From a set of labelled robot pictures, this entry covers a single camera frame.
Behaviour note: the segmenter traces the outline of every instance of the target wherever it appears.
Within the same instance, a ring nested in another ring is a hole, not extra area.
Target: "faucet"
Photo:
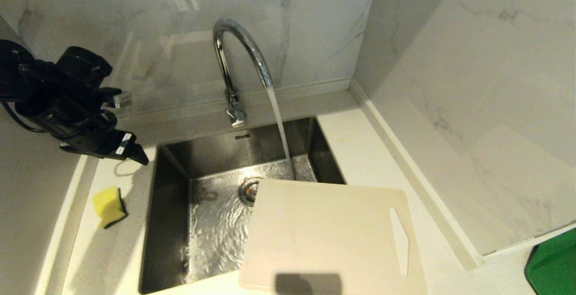
[[[222,44],[224,32],[232,33],[236,39],[242,43],[256,67],[260,82],[264,88],[272,87],[272,78],[270,77],[264,56],[250,33],[237,21],[230,18],[220,18],[216,24],[214,24],[212,39],[214,40],[214,49],[216,49],[216,56],[218,57],[218,62],[220,62],[220,70],[222,71],[224,83],[226,84],[226,89],[224,90],[226,104],[228,105],[226,113],[230,116],[232,127],[241,127],[246,123],[246,112],[241,108],[238,89],[232,84],[230,70],[226,63],[224,45]]]

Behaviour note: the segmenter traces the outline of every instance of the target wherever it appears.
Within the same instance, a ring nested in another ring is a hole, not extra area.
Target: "yellow sponge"
[[[100,227],[105,229],[126,217],[126,211],[120,198],[120,189],[116,186],[107,188],[92,197],[96,214],[102,219]]]

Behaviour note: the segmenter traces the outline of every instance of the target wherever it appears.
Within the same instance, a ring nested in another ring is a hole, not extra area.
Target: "drain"
[[[262,177],[252,177],[246,179],[238,189],[238,196],[242,203],[248,206],[254,206],[256,201],[256,194],[258,191],[258,182]]]

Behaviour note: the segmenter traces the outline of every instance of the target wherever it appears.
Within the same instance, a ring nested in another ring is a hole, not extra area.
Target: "stainless steel sink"
[[[284,128],[296,180],[344,183],[315,118]],[[258,180],[289,177],[276,124],[160,146],[140,293],[239,269]]]

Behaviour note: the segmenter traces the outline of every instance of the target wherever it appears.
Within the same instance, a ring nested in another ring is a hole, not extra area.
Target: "cutting board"
[[[261,180],[239,284],[299,295],[425,295],[405,193]]]

